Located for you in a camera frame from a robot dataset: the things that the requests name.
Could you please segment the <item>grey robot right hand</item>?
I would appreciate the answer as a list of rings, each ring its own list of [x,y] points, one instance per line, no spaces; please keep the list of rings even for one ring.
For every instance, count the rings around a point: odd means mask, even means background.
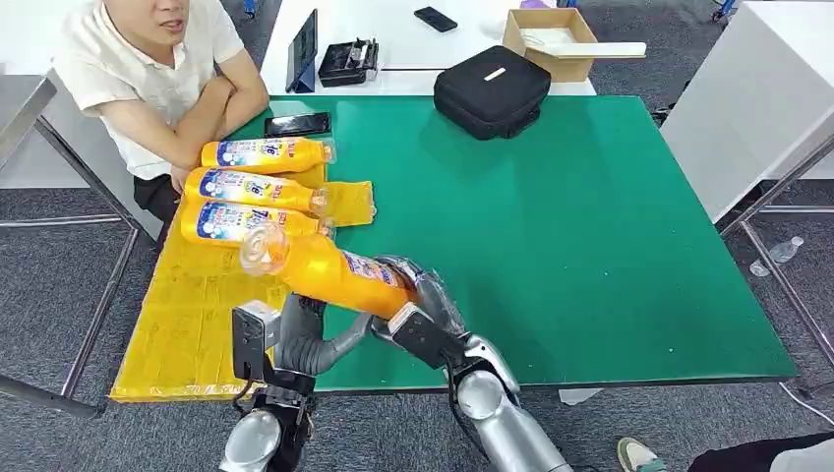
[[[388,266],[416,294],[415,304],[442,330],[452,335],[465,332],[464,319],[446,292],[442,279],[432,269],[425,269],[412,260],[394,255],[379,256],[375,261]]]

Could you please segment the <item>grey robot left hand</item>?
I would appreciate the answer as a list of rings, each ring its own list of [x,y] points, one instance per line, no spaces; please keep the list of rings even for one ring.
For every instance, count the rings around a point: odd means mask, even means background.
[[[327,304],[291,292],[280,311],[280,330],[275,345],[278,368],[311,377],[328,371],[353,350],[370,330],[372,316],[360,313],[352,325],[336,337],[324,338]]]

